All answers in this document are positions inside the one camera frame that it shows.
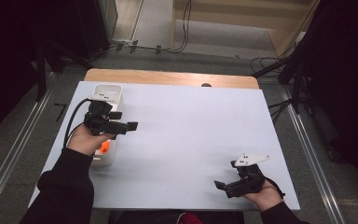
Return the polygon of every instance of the sleeve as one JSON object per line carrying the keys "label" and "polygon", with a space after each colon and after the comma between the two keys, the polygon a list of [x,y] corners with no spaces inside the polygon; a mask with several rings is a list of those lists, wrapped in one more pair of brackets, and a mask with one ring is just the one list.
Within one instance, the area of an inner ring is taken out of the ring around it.
{"label": "sleeve", "polygon": [[51,171],[37,184],[40,192],[21,223],[90,223],[94,187],[92,157],[64,148]]}
{"label": "sleeve", "polygon": [[308,222],[301,221],[290,210],[286,203],[278,203],[270,209],[261,213],[263,224],[278,224],[278,223],[291,223],[291,224],[307,224]]}

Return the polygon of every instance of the person's left hand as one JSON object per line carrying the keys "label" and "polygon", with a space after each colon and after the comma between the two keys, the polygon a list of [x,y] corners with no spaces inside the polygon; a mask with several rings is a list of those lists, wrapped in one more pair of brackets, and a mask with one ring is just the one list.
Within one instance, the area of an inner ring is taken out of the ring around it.
{"label": "person's left hand", "polygon": [[82,124],[72,133],[67,147],[90,156],[104,141],[114,136],[115,135],[111,133],[103,133],[97,136],[92,135],[90,129]]}

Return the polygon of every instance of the orange object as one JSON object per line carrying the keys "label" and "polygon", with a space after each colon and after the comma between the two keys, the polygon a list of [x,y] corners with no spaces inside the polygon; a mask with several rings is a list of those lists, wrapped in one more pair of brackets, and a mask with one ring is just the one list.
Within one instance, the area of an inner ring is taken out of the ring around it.
{"label": "orange object", "polygon": [[103,142],[103,144],[98,150],[100,150],[101,153],[105,154],[109,150],[109,146],[110,146],[110,141],[106,140],[105,142]]}

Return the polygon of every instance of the white plastic container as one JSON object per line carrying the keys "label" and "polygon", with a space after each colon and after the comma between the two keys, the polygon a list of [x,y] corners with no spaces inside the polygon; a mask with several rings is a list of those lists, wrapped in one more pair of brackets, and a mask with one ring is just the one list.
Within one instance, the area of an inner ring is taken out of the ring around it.
{"label": "white plastic container", "polygon": [[[95,86],[91,100],[105,101],[112,106],[111,112],[124,112],[124,102],[122,96],[122,88],[114,84],[98,84]],[[95,151],[94,160],[91,165],[110,165],[112,164],[116,150],[117,140],[107,140],[101,147]]]}

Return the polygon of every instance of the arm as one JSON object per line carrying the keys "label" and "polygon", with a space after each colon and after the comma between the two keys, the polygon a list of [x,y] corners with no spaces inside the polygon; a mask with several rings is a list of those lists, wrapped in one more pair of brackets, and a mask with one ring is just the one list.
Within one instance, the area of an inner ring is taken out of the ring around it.
{"label": "arm", "polygon": [[90,223],[94,188],[89,177],[92,153],[112,134],[93,136],[84,125],[73,133],[51,171],[39,181],[39,195],[21,223]]}
{"label": "arm", "polygon": [[264,224],[308,223],[300,221],[295,216],[283,202],[277,188],[267,180],[258,193],[245,194],[243,197],[256,204]]}

